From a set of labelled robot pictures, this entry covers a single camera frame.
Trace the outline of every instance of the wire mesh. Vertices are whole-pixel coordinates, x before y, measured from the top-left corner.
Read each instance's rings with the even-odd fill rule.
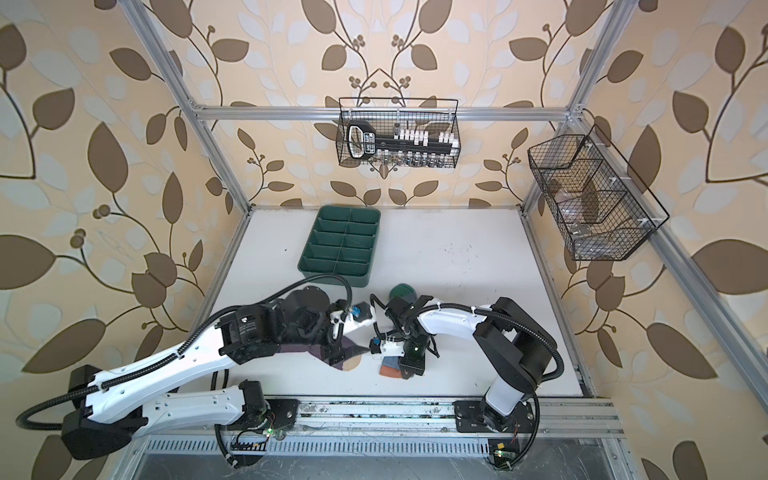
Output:
[[[632,177],[606,161],[593,130],[529,148],[531,172],[574,260],[626,260],[669,216],[643,208],[624,183]]]
[[[455,168],[462,149],[458,101],[397,98],[393,102],[392,98],[339,99],[339,164]]]

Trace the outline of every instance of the green divided tray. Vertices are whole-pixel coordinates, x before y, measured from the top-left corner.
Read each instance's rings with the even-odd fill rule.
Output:
[[[335,273],[352,286],[368,285],[380,218],[381,212],[372,208],[321,207],[299,259],[299,271],[304,276]]]

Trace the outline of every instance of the wallpaper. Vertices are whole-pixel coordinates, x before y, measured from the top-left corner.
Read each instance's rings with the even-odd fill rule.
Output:
[[[576,263],[542,212],[531,214],[536,236],[637,468],[648,480],[765,478],[768,417],[653,247]]]
[[[607,0],[145,0],[197,103],[563,107]]]
[[[219,121],[214,130],[258,207],[488,207],[522,203],[533,181],[526,150],[552,135],[547,122],[459,122],[457,168],[341,167],[336,124]],[[219,183],[211,179],[211,193]]]
[[[17,414],[180,342],[241,215],[114,1],[0,2],[4,478],[93,479]],[[42,413],[60,422],[71,404]]]
[[[768,4],[641,2],[586,116],[768,349]]]

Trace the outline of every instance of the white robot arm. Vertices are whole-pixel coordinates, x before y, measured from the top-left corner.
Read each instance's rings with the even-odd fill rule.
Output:
[[[330,365],[366,352],[362,347],[341,347],[345,331],[376,324],[375,310],[367,303],[349,306],[348,300],[331,303],[314,286],[294,290],[310,277],[268,299],[247,306],[232,306],[215,313],[190,337],[146,359],[112,370],[82,366],[71,373],[68,394],[23,412],[16,420],[25,429],[61,430],[61,438],[76,459],[97,458],[126,446],[133,438],[165,429],[194,425],[231,425],[243,429],[263,425],[267,405],[258,382],[207,392],[172,393],[172,389],[201,376],[229,369],[279,352],[282,345],[316,345]],[[339,282],[346,281],[334,276]],[[372,296],[372,301],[381,303]],[[562,360],[554,340],[510,299],[493,306],[467,307],[440,303],[422,296],[413,304],[398,297],[385,307],[403,341],[400,367],[424,373],[425,351],[433,335],[475,339],[499,373],[485,394],[485,421],[503,432],[511,412],[538,384],[562,373]],[[504,330],[515,329],[508,340]],[[371,341],[380,353],[383,337]],[[544,375],[550,360],[556,370]],[[62,424],[41,423],[30,416],[51,406],[72,401],[76,410]]]

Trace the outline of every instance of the white table surface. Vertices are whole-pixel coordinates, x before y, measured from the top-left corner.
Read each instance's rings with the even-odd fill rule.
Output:
[[[255,303],[303,278],[297,269],[317,210],[256,210],[214,305]],[[465,305],[494,303],[500,296],[517,302],[557,341],[564,374],[543,383],[540,396],[581,396],[562,333],[554,317],[536,262],[516,210],[382,210],[379,239],[369,285],[353,288],[353,302],[375,293],[386,302],[398,283],[418,295]],[[342,286],[318,284],[331,301],[345,296]],[[379,310],[382,331],[391,323]],[[348,337],[368,346],[372,326]],[[428,353],[424,376],[381,376],[381,357],[364,354],[343,372],[309,353],[278,353],[230,371],[230,385],[259,380],[267,395],[481,396],[496,377],[476,342],[436,337],[440,358]],[[554,369],[554,362],[549,370]],[[200,382],[202,389],[207,389]]]

